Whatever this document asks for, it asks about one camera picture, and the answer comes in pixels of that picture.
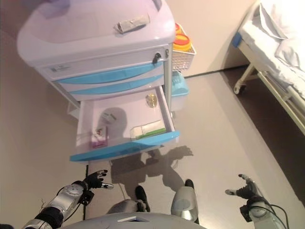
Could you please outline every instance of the wire basket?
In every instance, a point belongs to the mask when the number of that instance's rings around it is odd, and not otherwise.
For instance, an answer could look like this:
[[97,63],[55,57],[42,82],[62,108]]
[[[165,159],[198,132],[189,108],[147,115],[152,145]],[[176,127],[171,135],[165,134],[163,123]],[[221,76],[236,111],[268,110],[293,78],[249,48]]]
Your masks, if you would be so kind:
[[[181,28],[182,33],[186,35],[182,26],[180,24],[179,26]],[[187,52],[173,50],[173,71],[182,71],[189,69],[195,55],[196,50],[193,44],[191,45],[190,50],[188,50]]]

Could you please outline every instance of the bed wheel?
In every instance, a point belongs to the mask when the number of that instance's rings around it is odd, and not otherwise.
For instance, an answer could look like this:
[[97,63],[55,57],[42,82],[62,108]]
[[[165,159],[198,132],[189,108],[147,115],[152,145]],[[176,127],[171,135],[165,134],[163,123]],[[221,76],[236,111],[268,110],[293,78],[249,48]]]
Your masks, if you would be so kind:
[[241,93],[243,93],[243,91],[245,90],[245,88],[246,88],[246,85],[241,85],[241,86],[235,85],[235,87],[234,87],[234,93],[235,93],[235,94],[241,94]]

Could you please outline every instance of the white wall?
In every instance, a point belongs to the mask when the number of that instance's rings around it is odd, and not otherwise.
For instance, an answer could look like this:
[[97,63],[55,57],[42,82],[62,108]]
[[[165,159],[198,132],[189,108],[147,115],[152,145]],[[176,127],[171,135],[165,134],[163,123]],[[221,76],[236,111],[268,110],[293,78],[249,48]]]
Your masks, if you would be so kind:
[[30,14],[29,10],[22,5],[21,0],[2,0],[0,9],[1,30],[16,38],[19,29]]
[[185,76],[247,64],[230,45],[254,0],[166,0],[175,21],[191,38],[197,55]]

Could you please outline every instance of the floor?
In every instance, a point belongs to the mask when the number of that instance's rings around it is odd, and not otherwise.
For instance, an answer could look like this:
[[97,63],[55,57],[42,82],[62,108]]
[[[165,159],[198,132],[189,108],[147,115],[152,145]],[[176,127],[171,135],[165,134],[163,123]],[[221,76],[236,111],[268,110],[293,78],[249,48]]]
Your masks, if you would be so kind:
[[190,94],[174,120],[176,129],[181,131],[178,144],[110,162],[91,162],[89,172],[110,170],[106,182],[114,183],[115,189],[95,191],[87,218],[105,214],[124,198],[134,199],[134,188],[139,184],[146,190],[152,211],[169,214],[175,191],[191,178],[202,226],[250,229],[253,225],[239,213],[245,201],[224,193],[228,188],[244,186],[237,175],[245,173],[257,182],[271,203],[286,209],[291,228],[304,228],[303,204],[243,104],[232,93],[230,85],[241,74],[242,70],[234,70],[187,79]]
[[[59,188],[82,179],[84,165],[69,162],[77,121],[66,114],[66,100],[18,57],[15,41],[4,32],[0,47],[0,222],[21,228],[39,212],[41,201],[51,200]],[[293,171],[285,176],[275,160],[276,150],[297,154],[302,148],[276,143],[280,131],[275,122],[268,121],[277,130],[269,132],[269,137],[259,133],[257,129],[261,128],[247,113],[251,87],[245,94],[245,104],[230,87],[240,74],[236,70],[187,79],[190,94],[174,120],[181,131],[179,144],[111,162],[92,162],[90,172],[110,170],[105,181],[113,182],[115,189],[94,190],[87,217],[105,214],[114,203],[134,198],[138,184],[146,189],[153,212],[170,213],[174,192],[191,178],[203,226],[253,228],[239,213],[245,202],[224,194],[227,188],[243,186],[237,174],[245,173],[257,181],[270,202],[287,210],[291,228],[303,228],[304,206],[286,179],[293,185],[291,180],[303,176],[294,177]],[[278,161],[285,171],[285,159]],[[67,224],[81,217],[80,209]]]
[[[222,73],[231,88],[244,68]],[[305,136],[260,80],[237,97],[305,206]]]
[[[67,101],[17,54],[1,31],[0,223],[22,228],[64,185],[85,176],[69,161],[77,120]],[[81,209],[67,224],[82,219]]]

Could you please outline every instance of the white medical cart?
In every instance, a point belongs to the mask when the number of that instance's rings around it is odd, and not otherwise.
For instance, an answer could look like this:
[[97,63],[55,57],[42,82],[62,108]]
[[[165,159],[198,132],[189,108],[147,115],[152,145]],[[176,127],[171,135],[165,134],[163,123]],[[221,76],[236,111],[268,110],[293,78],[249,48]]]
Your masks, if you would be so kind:
[[[144,27],[119,33],[114,25],[148,16]],[[62,0],[41,4],[18,35],[18,52],[79,109],[71,161],[110,159],[176,140],[171,107],[175,23],[164,0]],[[145,97],[157,96],[150,108]],[[107,147],[92,149],[104,111],[116,112]],[[157,120],[166,133],[134,140],[130,130]]]

